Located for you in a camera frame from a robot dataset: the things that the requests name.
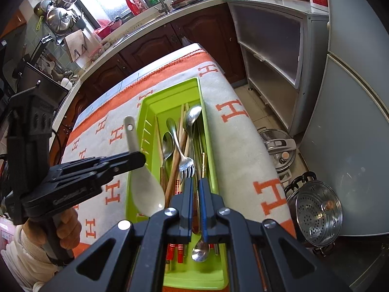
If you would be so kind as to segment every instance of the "green plastic tray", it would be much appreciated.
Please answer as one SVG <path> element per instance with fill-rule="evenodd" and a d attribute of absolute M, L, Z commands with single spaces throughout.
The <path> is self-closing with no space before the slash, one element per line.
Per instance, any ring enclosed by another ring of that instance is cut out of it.
<path fill-rule="evenodd" d="M 207 124 L 207 116 L 204 108 L 204 101 L 201 95 L 200 82 L 198 78 L 192 78 L 168 89 L 159 91 L 146 97 L 139 111 L 137 121 L 137 135 L 141 152 L 146 156 L 146 166 L 153 176 L 159 181 L 159 168 L 161 166 L 158 154 L 158 142 L 155 130 L 155 115 L 158 119 L 160 135 L 168 131 L 166 119 L 173 118 L 176 123 L 180 118 L 181 105 L 188 103 L 189 106 L 201 103 L 203 107 L 202 117 L 199 118 L 200 132 L 202 133 L 203 145 L 206 146 L 208 157 L 207 177 L 211 192 L 218 193 L 215 164 L 211 147 L 211 137 Z M 131 176 L 128 179 L 126 218 L 134 223 L 143 221 L 147 217 L 142 216 L 132 201 Z M 165 273 L 163 285 L 179 289 L 196 290 L 222 290 L 228 284 L 226 248 L 220 246 L 220 255 L 216 256 L 213 249 L 205 262 L 194 262 L 190 256 L 193 247 L 200 236 L 192 234 L 191 242 L 188 245 L 188 256 L 184 257 L 184 263 L 177 262 L 177 250 L 175 259 L 172 261 L 171 270 Z"/>

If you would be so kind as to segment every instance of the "wooden cutting board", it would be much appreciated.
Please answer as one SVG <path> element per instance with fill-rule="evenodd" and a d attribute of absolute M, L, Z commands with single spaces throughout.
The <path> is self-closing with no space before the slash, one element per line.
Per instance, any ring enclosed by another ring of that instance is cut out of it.
<path fill-rule="evenodd" d="M 66 36 L 64 41 L 72 63 L 86 51 L 85 36 L 80 29 Z"/>

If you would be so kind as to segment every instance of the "tile floor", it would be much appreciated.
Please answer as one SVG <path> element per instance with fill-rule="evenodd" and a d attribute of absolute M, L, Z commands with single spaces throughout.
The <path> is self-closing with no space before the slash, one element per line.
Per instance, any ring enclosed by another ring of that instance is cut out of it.
<path fill-rule="evenodd" d="M 262 131 L 265 128 L 277 128 L 286 131 L 273 110 L 266 106 L 260 99 L 258 92 L 254 89 L 249 91 L 248 88 L 248 84 L 243 85 L 236 88 L 235 93 L 238 95 L 257 130 Z M 293 179 L 306 171 L 308 171 L 308 168 L 306 167 L 300 152 L 298 152 L 296 160 L 291 166 Z"/>

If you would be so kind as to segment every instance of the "human hand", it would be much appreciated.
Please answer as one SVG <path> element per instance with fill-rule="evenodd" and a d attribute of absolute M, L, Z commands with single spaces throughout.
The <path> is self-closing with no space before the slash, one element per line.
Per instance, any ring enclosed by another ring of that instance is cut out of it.
<path fill-rule="evenodd" d="M 77 217 L 78 214 L 74 208 L 65 210 L 61 214 L 61 223 L 57 227 L 57 236 L 60 238 L 60 245 L 64 249 L 73 249 L 80 243 L 82 227 Z M 42 246 L 46 243 L 47 236 L 37 223 L 28 219 L 22 228 L 33 244 Z"/>

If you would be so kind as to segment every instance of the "tiled wall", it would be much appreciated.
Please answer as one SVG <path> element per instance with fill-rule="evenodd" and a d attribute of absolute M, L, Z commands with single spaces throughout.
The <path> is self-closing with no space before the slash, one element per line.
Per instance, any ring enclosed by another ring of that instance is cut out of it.
<path fill-rule="evenodd" d="M 56 37 L 51 32 L 51 30 L 48 28 L 46 23 L 42 23 L 40 26 L 40 30 L 36 30 L 36 25 L 38 24 L 39 18 L 34 14 L 27 22 L 27 30 L 26 30 L 26 38 L 25 43 L 27 45 L 26 53 L 32 54 L 35 47 L 38 45 L 40 39 L 42 39 L 44 36 L 47 36 L 47 34 L 50 34 L 54 41 L 49 42 L 49 45 L 47 49 L 59 60 L 62 66 L 64 66 L 66 69 L 69 69 L 73 71 L 74 73 L 80 72 L 80 67 L 76 63 L 71 63 L 69 56 L 62 46 L 56 46 L 55 40 Z"/>

